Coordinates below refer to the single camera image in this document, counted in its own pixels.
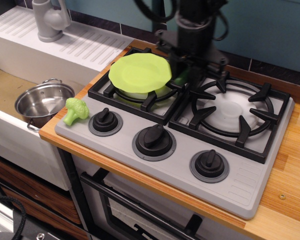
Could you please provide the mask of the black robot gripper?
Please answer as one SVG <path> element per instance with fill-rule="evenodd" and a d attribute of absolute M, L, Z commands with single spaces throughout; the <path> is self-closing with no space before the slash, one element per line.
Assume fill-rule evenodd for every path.
<path fill-rule="evenodd" d="M 158 30 L 157 48 L 168 55 L 172 80 L 189 67 L 189 90 L 197 90 L 206 79 L 206 71 L 221 75 L 228 59 L 213 43 L 214 23 L 188 27 L 179 26 L 177 31 Z"/>

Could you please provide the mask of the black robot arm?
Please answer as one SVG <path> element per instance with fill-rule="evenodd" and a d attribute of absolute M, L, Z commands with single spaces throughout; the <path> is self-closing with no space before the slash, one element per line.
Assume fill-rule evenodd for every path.
<path fill-rule="evenodd" d="M 177 31 L 155 33 L 158 49 L 168 55 L 173 80 L 188 70 L 187 81 L 192 89 L 198 88 L 200 80 L 210 75 L 216 78 L 219 90 L 226 92 L 229 73 L 224 68 L 228 59 L 213 43 L 217 18 L 228 25 L 220 11 L 226 3 L 225 0 L 181 0 L 175 12 Z"/>

